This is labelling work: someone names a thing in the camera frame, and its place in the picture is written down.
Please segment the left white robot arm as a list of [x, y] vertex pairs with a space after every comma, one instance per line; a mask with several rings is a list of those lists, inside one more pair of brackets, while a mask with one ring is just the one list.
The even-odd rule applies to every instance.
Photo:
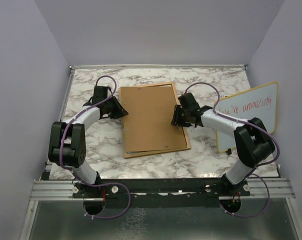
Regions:
[[120, 119], [128, 115], [109, 86], [94, 87], [93, 96], [80, 112], [67, 121], [51, 126], [48, 160], [81, 180], [88, 196], [97, 197], [102, 190], [100, 174], [86, 161], [86, 131], [104, 118]]

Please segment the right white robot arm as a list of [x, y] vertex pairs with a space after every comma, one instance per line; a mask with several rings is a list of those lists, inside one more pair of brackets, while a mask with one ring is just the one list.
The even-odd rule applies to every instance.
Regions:
[[231, 196], [237, 192], [239, 184], [275, 151], [271, 135], [259, 118], [232, 118], [210, 106], [200, 107], [190, 92], [182, 94], [178, 101], [171, 125], [211, 128], [234, 138], [238, 160], [221, 177], [220, 189], [225, 195]]

